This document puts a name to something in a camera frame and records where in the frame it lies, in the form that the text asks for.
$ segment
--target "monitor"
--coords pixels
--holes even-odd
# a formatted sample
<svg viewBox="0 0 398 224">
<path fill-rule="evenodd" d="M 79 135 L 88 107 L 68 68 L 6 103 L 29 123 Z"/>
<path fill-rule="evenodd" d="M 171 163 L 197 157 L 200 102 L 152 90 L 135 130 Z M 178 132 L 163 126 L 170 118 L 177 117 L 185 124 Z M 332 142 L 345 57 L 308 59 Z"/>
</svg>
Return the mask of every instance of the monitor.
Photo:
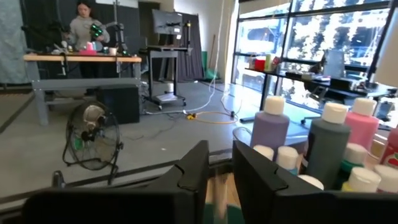
<svg viewBox="0 0 398 224">
<path fill-rule="evenodd" d="M 182 35 L 182 15 L 153 9 L 154 32 L 156 34 Z"/>
</svg>

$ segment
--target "dark hair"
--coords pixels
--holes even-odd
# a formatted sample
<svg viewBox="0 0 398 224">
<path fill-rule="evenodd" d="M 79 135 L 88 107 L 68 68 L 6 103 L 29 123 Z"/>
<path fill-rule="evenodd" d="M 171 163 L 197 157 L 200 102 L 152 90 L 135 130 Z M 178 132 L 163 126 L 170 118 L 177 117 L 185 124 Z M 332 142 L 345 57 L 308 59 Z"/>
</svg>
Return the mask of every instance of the dark hair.
<svg viewBox="0 0 398 224">
<path fill-rule="evenodd" d="M 79 10 L 77 9 L 77 7 L 78 7 L 79 5 L 81 5 L 81 4 L 87 6 L 89 9 L 91 9 L 91 11 L 90 11 L 90 17 L 91 17 L 92 19 L 96 19 L 95 15 L 94 15 L 94 13 L 93 13 L 93 5 L 94 5 L 94 4 L 93 4 L 93 2 L 91 2 L 91 1 L 89 1 L 89 0 L 79 0 L 79 1 L 77 1 L 77 3 L 76 3 L 76 15 L 79 15 Z"/>
</svg>

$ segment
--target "person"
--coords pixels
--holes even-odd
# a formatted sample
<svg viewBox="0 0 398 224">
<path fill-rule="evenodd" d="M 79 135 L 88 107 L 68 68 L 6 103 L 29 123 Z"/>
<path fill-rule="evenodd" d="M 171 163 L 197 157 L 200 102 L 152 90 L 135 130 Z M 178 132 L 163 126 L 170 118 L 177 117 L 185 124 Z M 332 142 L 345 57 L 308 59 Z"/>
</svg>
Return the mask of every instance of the person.
<svg viewBox="0 0 398 224">
<path fill-rule="evenodd" d="M 97 26 L 102 23 L 95 19 L 93 15 L 92 5 L 87 0 L 78 1 L 76 5 L 77 17 L 70 23 L 70 32 L 65 34 L 67 42 L 74 45 L 77 50 L 82 50 L 87 42 L 95 41 L 97 50 L 102 49 L 102 43 L 109 42 L 109 33 L 103 29 L 103 34 L 93 39 L 90 32 L 91 25 Z M 100 63 L 98 62 L 80 62 L 80 73 L 83 78 L 99 78 L 101 77 Z M 94 90 L 88 89 L 86 95 L 92 95 Z"/>
</svg>

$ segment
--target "red bottle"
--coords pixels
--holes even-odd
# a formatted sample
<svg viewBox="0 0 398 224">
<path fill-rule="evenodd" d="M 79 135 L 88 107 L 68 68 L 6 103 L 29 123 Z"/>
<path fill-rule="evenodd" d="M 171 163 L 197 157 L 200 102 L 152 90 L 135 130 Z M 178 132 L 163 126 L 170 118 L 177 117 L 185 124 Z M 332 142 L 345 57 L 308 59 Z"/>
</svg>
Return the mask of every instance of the red bottle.
<svg viewBox="0 0 398 224">
<path fill-rule="evenodd" d="M 391 130 L 380 164 L 398 169 L 398 128 Z"/>
</svg>

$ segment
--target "dark doorway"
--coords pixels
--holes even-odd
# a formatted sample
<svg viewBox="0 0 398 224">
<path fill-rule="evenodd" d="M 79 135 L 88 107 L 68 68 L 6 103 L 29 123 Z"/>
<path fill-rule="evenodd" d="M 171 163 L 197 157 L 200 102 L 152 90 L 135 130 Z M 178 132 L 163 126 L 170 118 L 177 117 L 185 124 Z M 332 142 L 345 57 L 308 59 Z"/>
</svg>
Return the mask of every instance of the dark doorway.
<svg viewBox="0 0 398 224">
<path fill-rule="evenodd" d="M 158 35 L 154 32 L 153 9 L 160 9 L 160 3 L 138 2 L 140 35 L 147 38 L 148 45 L 157 45 L 159 42 Z"/>
</svg>

